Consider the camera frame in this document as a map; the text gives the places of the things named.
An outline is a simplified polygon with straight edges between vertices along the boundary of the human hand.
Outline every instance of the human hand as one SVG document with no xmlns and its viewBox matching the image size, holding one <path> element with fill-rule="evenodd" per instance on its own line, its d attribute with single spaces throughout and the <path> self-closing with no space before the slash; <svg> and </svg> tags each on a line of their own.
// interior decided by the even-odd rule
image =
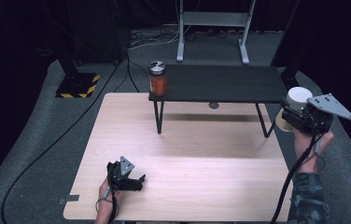
<svg viewBox="0 0 351 224">
<path fill-rule="evenodd" d="M 295 153 L 297 155 L 297 159 L 302 155 L 302 153 L 310 146 L 310 143 L 312 141 L 312 136 L 306 133 L 302 133 L 296 128 L 293 128 L 294 136 L 295 136 Z M 323 151 L 327 148 L 327 146 L 332 142 L 334 138 L 333 132 L 328 131 L 325 133 L 321 138 L 319 142 L 319 150 L 318 150 L 318 155 L 321 155 Z M 312 148 L 310 151 L 310 154 L 308 156 L 309 161 L 305 161 L 300 169 L 298 170 L 298 173 L 316 173 L 317 172 L 317 161 L 318 157 L 315 156 L 315 147 Z"/>
<path fill-rule="evenodd" d="M 126 193 L 126 190 L 115 191 L 115 198 L 117 199 L 117 204 L 120 204 L 125 193 Z M 111 193 L 111 188 L 108 184 L 108 179 L 106 177 L 103 184 L 99 188 L 98 212 L 96 217 L 96 224 L 101 224 L 101 223 L 107 224 L 111 217 L 112 209 L 113 209 L 112 193 Z"/>
</svg>

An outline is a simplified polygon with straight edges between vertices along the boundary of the gray carpet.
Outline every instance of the gray carpet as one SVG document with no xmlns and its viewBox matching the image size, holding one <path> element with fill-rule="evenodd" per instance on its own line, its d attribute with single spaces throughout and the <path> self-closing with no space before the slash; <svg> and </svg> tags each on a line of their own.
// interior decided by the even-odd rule
<svg viewBox="0 0 351 224">
<path fill-rule="evenodd" d="M 246 41 L 250 66 L 269 65 L 281 36 L 281 33 L 250 34 Z M 183 64 L 242 66 L 237 48 L 239 37 L 237 34 L 229 34 L 226 38 L 209 36 L 188 41 Z M 152 61 L 176 63 L 176 50 L 177 42 L 173 42 L 129 49 L 128 53 L 133 63 L 147 71 L 147 65 Z M 63 137 L 53 147 L 27 169 L 9 193 L 5 206 L 7 223 L 92 223 L 64 219 L 64 205 L 58 202 L 72 188 L 100 103 L 104 95 L 114 91 L 125 78 L 127 60 L 121 62 L 106 84 L 115 68 L 113 64 L 83 64 L 78 68 L 80 72 L 101 75 L 92 97 L 61 99 L 54 95 L 63 80 L 63 69 L 58 62 L 50 66 L 35 110 L 0 167 L 0 223 L 1 203 L 12 182 L 61 136 Z M 148 92 L 147 77 L 141 68 L 130 64 L 130 73 L 138 90 Z M 301 86 L 312 91 L 314 95 L 322 93 L 304 74 L 299 73 L 297 79 Z M 127 78 L 117 91 L 135 92 L 136 89 Z M 267 108 L 274 119 L 278 105 L 267 105 Z M 330 204 L 330 223 L 351 223 L 351 141 L 338 119 L 335 119 L 331 128 L 335 133 L 335 140 L 324 153 L 325 166 L 320 170 L 325 196 Z M 293 135 L 277 128 L 274 131 L 290 167 L 295 161 Z"/>
</svg>

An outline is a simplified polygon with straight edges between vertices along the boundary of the black table leg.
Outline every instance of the black table leg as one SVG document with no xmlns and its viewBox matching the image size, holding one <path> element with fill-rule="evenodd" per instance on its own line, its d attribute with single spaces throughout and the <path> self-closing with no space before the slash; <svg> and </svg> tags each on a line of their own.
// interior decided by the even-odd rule
<svg viewBox="0 0 351 224">
<path fill-rule="evenodd" d="M 155 108 L 155 119 L 156 119 L 156 128 L 158 129 L 158 133 L 161 133 L 161 122 L 163 121 L 163 105 L 164 101 L 161 101 L 161 113 L 158 112 L 158 102 L 153 102 L 153 107 Z"/>
<path fill-rule="evenodd" d="M 269 129 L 269 132 L 267 132 L 265 123 L 263 122 L 262 114 L 260 113 L 260 106 L 258 104 L 255 104 L 255 107 L 257 108 L 257 111 L 258 111 L 258 117 L 260 117 L 260 126 L 262 126 L 263 135 L 265 136 L 265 138 L 268 138 L 271 135 L 272 130 L 274 129 L 275 119 L 272 122 L 272 125 L 271 125 L 271 128 Z"/>
</svg>

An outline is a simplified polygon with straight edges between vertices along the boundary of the glass jar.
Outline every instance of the glass jar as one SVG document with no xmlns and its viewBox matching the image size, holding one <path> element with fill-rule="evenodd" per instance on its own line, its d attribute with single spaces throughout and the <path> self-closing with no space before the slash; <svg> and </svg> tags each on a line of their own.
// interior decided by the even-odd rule
<svg viewBox="0 0 351 224">
<path fill-rule="evenodd" d="M 163 96 L 167 92 L 166 65 L 163 62 L 149 64 L 150 90 L 156 96 Z"/>
</svg>

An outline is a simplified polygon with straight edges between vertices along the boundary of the red liquid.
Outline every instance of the red liquid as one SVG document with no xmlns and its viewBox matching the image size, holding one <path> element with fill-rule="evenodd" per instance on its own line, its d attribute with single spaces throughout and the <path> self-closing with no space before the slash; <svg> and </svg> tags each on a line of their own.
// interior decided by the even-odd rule
<svg viewBox="0 0 351 224">
<path fill-rule="evenodd" d="M 162 96 L 167 92 L 167 81 L 163 77 L 154 77 L 150 82 L 153 94 Z"/>
</svg>

